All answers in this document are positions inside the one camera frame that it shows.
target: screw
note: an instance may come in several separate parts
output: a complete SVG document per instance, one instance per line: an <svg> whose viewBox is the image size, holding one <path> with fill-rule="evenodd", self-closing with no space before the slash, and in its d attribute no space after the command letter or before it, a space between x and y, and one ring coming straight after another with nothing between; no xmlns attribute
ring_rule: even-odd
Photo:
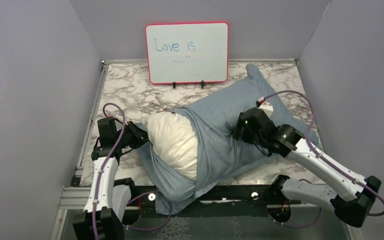
<svg viewBox="0 0 384 240"><path fill-rule="evenodd" d="M251 193L251 198L254 200L257 200L258 199L258 193L257 192Z"/></svg>
<svg viewBox="0 0 384 240"><path fill-rule="evenodd" d="M148 195L148 199L149 199L150 201L154 201L154 200L155 200L155 193L150 193L150 194Z"/></svg>

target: pillow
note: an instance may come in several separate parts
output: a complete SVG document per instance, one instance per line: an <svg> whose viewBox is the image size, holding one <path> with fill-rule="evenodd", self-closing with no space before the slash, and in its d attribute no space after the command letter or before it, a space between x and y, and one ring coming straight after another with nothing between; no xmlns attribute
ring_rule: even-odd
<svg viewBox="0 0 384 240"><path fill-rule="evenodd" d="M173 112L146 117L143 124L154 152L170 167L188 179L197 178L198 139L191 122Z"/></svg>
<svg viewBox="0 0 384 240"><path fill-rule="evenodd" d="M177 116L181 115L189 120L197 139L195 180L169 165L176 162L175 160L163 160L156 152L163 147L155 145L167 141L167 134L162 136L152 133L155 138L137 149L146 174L158 190L155 199L155 210L158 214L169 213L169 202L172 205L172 214L176 214L218 182L249 171L276 157L276 154L264 156L254 145L232 138L232 130L239 114L255 107L256 100L260 97L275 92L257 66L248 64L246 71L247 76L244 79L173 111L176 113L172 115L173 118L181 119ZM267 102L274 109L270 117L274 124L289 124L301 132L306 130L307 125L295 119L278 96L271 97ZM138 127L154 131L150 119L147 121L150 129L139 124ZM182 136L184 133L179 131L178 134ZM318 144L314 131L310 132L309 138L314 144Z"/></svg>

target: red whiteboard frame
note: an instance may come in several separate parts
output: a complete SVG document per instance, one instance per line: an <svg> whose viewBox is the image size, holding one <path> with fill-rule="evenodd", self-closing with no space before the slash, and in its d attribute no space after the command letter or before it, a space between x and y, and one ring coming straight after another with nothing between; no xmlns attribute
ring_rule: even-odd
<svg viewBox="0 0 384 240"><path fill-rule="evenodd" d="M151 80L151 66L150 66L150 55L148 49L148 38L147 38L147 28L149 26L155 25L187 25L187 24L226 24L227 25L227 62L226 62L226 79L223 81L205 81L206 84L222 84L225 83L229 78L229 35L230 35L230 26L227 21L187 21L187 22L166 22L166 23L150 23L145 27L145 38L146 38L146 60L148 62L148 77L149 81L154 85L171 85L172 82L152 82ZM200 81L179 81L175 82L176 84L200 84Z"/></svg>

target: white pillow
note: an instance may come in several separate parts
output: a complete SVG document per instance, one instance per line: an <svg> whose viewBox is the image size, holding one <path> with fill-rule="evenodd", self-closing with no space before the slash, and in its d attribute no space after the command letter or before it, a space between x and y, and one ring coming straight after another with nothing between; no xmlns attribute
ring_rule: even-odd
<svg viewBox="0 0 384 240"><path fill-rule="evenodd" d="M185 177L196 180L198 139L191 122L172 112L155 113L142 122L155 153Z"/></svg>

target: floor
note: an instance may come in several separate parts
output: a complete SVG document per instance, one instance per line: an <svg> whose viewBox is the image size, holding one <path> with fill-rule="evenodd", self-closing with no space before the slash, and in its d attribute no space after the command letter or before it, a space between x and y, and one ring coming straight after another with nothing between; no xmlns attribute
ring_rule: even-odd
<svg viewBox="0 0 384 240"><path fill-rule="evenodd" d="M186 106L198 99L210 95L241 79L246 74L246 65L255 64L271 84L275 91L295 90L304 92L304 87L294 61L283 62L238 62L229 64L229 78L225 83L206 85L203 89L199 84L153 85L149 81L146 64L110 64L99 100L96 119L103 118L102 107L105 103L115 103L126 112L128 121L141 122L150 114L170 111ZM280 96L283 103L290 109L295 118L309 123L311 113L305 100L294 94ZM93 180L93 162L91 152L98 137L96 121L92 126L91 141L87 143L87 151L81 165L83 173L80 186L91 186ZM277 175L288 175L295 179L307 179L313 183L322 183L314 174L301 165L278 157L249 172L221 182L221 185L264 185L271 184ZM135 151L122 157L115 179L133 178L138 186L153 185L148 178L142 163Z"/></svg>

